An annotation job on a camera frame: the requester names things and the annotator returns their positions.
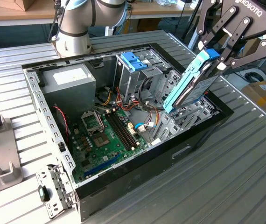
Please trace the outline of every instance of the aluminum table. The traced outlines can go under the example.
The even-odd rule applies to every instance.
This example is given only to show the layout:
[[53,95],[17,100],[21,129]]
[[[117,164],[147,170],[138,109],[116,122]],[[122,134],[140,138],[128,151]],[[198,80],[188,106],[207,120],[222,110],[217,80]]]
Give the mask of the aluminum table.
[[[96,51],[157,42],[183,66],[194,58],[164,31],[92,39]],[[35,173],[56,162],[20,65],[58,58],[51,44],[0,49],[0,114],[11,117],[24,180],[0,192],[0,223],[50,222]],[[211,90],[234,110],[181,162],[104,208],[88,224],[266,223],[266,114],[219,78]],[[75,210],[55,224],[79,223]]]

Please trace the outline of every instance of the ram slot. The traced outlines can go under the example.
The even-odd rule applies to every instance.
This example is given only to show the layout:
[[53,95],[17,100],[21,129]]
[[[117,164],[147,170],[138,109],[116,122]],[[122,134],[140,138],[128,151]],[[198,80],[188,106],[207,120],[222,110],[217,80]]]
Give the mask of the ram slot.
[[112,119],[115,121],[117,126],[119,126],[120,130],[122,131],[122,133],[127,137],[127,139],[129,140],[131,146],[137,147],[137,144],[136,144],[135,140],[133,139],[133,137],[131,136],[129,131],[123,126],[122,122],[120,122],[119,117],[116,114],[113,114],[112,115]]
[[107,120],[113,127],[117,136],[120,138],[122,143],[125,145],[126,150],[131,150],[132,147],[137,147],[135,140],[132,138],[127,129],[120,122],[119,117],[116,114],[110,114],[107,116]]
[[115,133],[117,134],[117,136],[120,138],[121,142],[124,144],[126,150],[130,150],[132,146],[130,146],[130,142],[128,142],[126,140],[126,137],[121,133],[121,131],[119,130],[119,128],[117,127],[117,125],[115,124],[115,122],[112,120],[112,118],[110,117],[110,115],[108,115],[106,117],[106,119],[108,120],[109,124],[111,125],[111,127],[113,128],[113,130],[115,131]]

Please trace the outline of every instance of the chip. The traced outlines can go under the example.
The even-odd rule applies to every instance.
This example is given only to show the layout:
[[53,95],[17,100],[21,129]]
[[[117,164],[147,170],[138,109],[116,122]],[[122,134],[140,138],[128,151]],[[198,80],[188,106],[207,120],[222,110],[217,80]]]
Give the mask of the chip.
[[81,162],[81,166],[83,166],[83,167],[85,167],[85,166],[87,166],[87,165],[89,165],[90,164],[90,161],[89,160],[83,160],[82,162]]
[[110,143],[107,135],[105,133],[99,133],[92,137],[97,147],[102,147]]

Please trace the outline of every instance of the box label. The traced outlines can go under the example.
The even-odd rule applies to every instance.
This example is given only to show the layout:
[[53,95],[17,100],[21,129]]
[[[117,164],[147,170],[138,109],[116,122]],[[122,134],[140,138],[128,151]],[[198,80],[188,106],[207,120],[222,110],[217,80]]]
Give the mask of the box label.
[[259,85],[263,90],[266,90],[266,85]]
[[87,78],[87,75],[81,68],[78,68],[78,69],[72,69],[69,71],[62,71],[62,72],[55,73],[53,75],[53,78],[55,79],[58,85],[62,85],[62,84],[66,84],[66,83],[70,83],[70,82],[74,82],[80,79]]

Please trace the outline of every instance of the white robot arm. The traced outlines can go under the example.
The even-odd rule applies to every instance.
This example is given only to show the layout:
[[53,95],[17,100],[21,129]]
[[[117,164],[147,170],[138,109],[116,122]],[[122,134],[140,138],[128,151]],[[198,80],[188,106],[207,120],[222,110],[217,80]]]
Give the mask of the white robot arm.
[[58,35],[53,38],[62,57],[90,53],[88,27],[120,26],[126,19],[126,0],[63,0]]

